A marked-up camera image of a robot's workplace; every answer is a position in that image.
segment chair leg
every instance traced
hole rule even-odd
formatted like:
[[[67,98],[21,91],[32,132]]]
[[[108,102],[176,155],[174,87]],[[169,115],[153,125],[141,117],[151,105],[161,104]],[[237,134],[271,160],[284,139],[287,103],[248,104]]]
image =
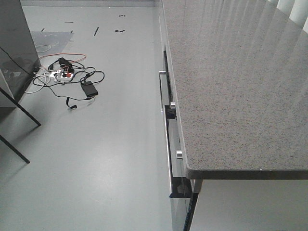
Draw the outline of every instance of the chair leg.
[[[12,149],[20,158],[22,158],[27,164],[30,163],[30,161],[22,155],[13,145],[11,145],[3,136],[0,135],[0,140],[3,141],[10,149]]]
[[[1,87],[0,92],[6,96],[12,103],[14,103],[20,110],[22,110],[28,117],[30,117],[38,126],[41,126],[41,123],[38,122],[26,109],[24,109],[15,99],[13,99],[8,93],[6,93]]]

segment tape mark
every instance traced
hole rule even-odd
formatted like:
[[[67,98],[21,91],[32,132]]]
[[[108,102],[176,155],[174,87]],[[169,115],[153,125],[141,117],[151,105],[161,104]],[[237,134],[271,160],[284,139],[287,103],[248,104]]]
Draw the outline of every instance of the tape mark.
[[[95,31],[95,33],[94,33],[94,36],[96,36],[96,33],[97,33],[97,31],[98,31],[98,28],[99,28],[99,27],[96,28],[96,31]]]

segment power strip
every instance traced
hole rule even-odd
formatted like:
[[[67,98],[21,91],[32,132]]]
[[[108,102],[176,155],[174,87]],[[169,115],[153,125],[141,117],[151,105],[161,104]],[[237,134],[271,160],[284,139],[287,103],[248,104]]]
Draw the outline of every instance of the power strip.
[[[56,72],[52,72],[49,75],[51,78],[54,78],[55,81],[59,81],[62,84],[65,84],[66,82],[69,82],[73,79],[74,74],[71,73],[63,73],[62,71],[56,71]]]

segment drawer handle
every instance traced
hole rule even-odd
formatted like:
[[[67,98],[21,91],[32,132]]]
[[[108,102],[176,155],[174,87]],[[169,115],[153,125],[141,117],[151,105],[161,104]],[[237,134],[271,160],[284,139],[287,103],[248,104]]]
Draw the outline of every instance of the drawer handle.
[[[161,109],[163,111],[163,94],[162,94],[162,80],[161,80],[161,75],[166,75],[166,71],[158,71],[159,73],[159,87],[160,87],[160,103],[161,103]]]
[[[171,148],[170,148],[170,137],[169,137],[169,124],[167,111],[170,108],[169,105],[165,105],[164,111],[164,122],[165,122],[165,136],[167,142],[167,155],[168,155],[168,167],[169,167],[169,180],[170,180],[170,198],[190,198],[192,194],[192,186],[189,179],[185,177],[173,177],[172,174],[172,163],[171,163]],[[177,155],[182,154],[182,151],[177,151]]]

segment speckled gray countertop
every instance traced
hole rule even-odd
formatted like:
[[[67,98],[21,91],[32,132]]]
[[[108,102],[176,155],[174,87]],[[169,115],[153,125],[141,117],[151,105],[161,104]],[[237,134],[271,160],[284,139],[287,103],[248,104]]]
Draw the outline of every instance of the speckled gray countertop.
[[[308,35],[266,0],[163,0],[186,176],[308,179]]]

